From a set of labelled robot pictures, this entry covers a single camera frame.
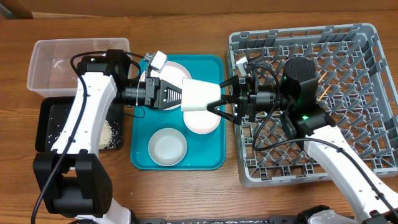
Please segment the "rice pile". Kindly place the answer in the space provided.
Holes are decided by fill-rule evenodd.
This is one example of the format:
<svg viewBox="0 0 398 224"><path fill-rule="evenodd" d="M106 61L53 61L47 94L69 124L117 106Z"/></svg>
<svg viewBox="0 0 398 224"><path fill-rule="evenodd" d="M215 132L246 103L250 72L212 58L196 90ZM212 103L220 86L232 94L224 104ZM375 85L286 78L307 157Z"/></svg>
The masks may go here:
<svg viewBox="0 0 398 224"><path fill-rule="evenodd" d="M58 139L68 118L71 105L53 105L49 111L45 150L49 151ZM122 144L123 105L111 105L104 121L99 149L119 149Z"/></svg>

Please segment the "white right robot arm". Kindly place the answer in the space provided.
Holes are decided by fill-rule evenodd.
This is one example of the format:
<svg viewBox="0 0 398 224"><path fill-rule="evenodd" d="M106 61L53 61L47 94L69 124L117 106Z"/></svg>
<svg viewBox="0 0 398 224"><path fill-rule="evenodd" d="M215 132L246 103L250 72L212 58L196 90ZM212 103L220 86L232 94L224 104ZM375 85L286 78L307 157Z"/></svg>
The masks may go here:
<svg viewBox="0 0 398 224"><path fill-rule="evenodd" d="M235 124L247 115L255 121L265 112L270 116L281 111L286 141L296 143L312 157L345 196L356 223L397 223L397 192L390 189L353 151L335 120L319 105L316 92L319 79L315 63L305 57L286 61L281 79L275 85L260 85L257 69L270 68L240 60L243 77L233 76L220 83L232 87L231 95L221 95L207 103L209 112Z"/></svg>

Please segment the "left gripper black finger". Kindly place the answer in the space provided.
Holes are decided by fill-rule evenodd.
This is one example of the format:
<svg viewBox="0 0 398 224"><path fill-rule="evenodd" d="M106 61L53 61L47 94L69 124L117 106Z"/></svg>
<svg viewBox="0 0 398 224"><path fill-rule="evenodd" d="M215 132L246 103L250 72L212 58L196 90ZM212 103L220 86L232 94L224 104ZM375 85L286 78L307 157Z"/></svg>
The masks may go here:
<svg viewBox="0 0 398 224"><path fill-rule="evenodd" d="M165 81L160 81L160 94L161 95L170 95L170 94L182 94L182 89Z"/></svg>
<svg viewBox="0 0 398 224"><path fill-rule="evenodd" d="M180 106L181 97L176 98L165 98L160 102L160 109L166 110L167 108L175 108Z"/></svg>

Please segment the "white cup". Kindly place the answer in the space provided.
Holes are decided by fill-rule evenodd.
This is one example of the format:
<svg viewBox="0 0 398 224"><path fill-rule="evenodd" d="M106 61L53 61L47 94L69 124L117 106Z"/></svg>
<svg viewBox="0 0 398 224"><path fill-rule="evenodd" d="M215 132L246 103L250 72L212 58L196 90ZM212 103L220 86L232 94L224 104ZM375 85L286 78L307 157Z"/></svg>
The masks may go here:
<svg viewBox="0 0 398 224"><path fill-rule="evenodd" d="M208 104L220 99L219 84L183 78L181 111L205 111Z"/></svg>

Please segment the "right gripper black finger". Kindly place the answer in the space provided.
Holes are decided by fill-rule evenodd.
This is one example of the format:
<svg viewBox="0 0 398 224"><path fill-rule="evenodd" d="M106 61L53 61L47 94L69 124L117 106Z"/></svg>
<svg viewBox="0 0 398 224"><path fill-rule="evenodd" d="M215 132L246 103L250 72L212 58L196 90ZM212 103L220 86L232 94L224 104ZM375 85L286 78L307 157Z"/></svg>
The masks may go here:
<svg viewBox="0 0 398 224"><path fill-rule="evenodd" d="M219 110L220 106L231 104L233 108L238 107L238 111L234 114L226 113L225 111ZM241 125L241 99L233 97L231 95L221 95L219 100L208 103L206 106L207 111L216 114L225 120L228 120L234 124Z"/></svg>
<svg viewBox="0 0 398 224"><path fill-rule="evenodd" d="M224 88L227 86L229 86L232 95L240 95L240 83L238 76L233 76L225 80L224 82L220 83L220 88Z"/></svg>

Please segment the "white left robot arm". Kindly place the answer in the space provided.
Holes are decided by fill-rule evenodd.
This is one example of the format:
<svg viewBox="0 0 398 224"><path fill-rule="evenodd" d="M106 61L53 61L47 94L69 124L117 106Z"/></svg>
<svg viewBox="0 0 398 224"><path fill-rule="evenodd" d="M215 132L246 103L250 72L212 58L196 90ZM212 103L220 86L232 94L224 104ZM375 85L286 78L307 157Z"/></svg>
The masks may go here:
<svg viewBox="0 0 398 224"><path fill-rule="evenodd" d="M129 78L136 54L121 49L83 52L70 64L76 95L66 123L48 152L39 152L33 170L40 188L37 203L73 223L137 223L134 212L113 198L110 176L99 159L99 143L113 102L164 110L181 102L182 91L151 72L165 67L163 52L145 54L145 78Z"/></svg>

